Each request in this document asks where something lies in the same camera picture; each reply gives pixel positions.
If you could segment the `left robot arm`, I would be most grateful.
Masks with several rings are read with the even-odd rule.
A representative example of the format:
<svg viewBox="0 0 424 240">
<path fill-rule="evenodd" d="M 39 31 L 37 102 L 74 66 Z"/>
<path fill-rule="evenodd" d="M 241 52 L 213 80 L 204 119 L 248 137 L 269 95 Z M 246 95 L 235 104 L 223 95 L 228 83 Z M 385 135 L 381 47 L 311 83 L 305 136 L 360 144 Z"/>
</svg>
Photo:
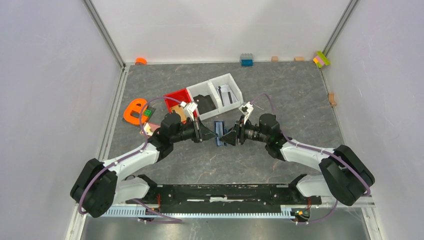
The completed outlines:
<svg viewBox="0 0 424 240">
<path fill-rule="evenodd" d="M 77 202 L 81 215 L 90 214 L 93 218 L 100 217 L 114 204 L 132 199 L 151 204 L 157 198 L 157 190 L 140 177 L 126 178 L 166 158 L 175 143 L 186 140 L 202 143 L 216 136 L 198 118 L 182 122 L 177 113 L 168 113 L 159 128 L 139 147 L 105 161 L 88 160 L 70 196 Z"/>
</svg>

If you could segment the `blue card holder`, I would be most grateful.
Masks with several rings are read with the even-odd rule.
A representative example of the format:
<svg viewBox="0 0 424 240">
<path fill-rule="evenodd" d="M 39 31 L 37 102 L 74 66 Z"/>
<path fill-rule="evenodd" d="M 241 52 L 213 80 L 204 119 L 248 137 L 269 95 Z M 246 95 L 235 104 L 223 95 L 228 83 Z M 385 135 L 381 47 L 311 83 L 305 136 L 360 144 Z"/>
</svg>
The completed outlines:
<svg viewBox="0 0 424 240">
<path fill-rule="evenodd" d="M 220 140 L 220 138 L 224 134 L 227 133 L 227 130 L 226 130 L 226 127 L 225 127 L 225 122 L 224 121 L 217 121 L 216 120 L 216 121 L 213 122 L 213 125 L 214 125 L 214 131 L 215 131 L 215 134 L 216 134 L 216 137 L 215 137 L 216 145 L 218 147 L 221 147 L 221 146 L 225 146 L 226 147 L 227 144 L 225 142 L 223 142 L 223 141 Z"/>
</svg>

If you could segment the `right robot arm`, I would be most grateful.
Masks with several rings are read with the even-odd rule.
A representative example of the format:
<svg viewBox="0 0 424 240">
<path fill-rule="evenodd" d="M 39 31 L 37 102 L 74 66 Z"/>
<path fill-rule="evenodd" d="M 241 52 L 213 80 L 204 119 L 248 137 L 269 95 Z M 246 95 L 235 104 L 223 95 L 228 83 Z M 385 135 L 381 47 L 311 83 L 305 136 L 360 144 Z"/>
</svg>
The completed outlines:
<svg viewBox="0 0 424 240">
<path fill-rule="evenodd" d="M 271 113 L 262 114 L 258 124 L 241 116 L 219 139 L 232 146 L 247 140 L 262 142 L 272 158 L 320 171 L 319 175 L 301 176 L 292 182 L 294 187 L 289 189 L 288 196 L 295 204 L 302 204 L 313 196 L 332 196 L 343 205 L 352 206 L 360 197 L 369 196 L 376 182 L 371 171 L 347 145 L 323 148 L 301 143 L 287 137 Z"/>
</svg>

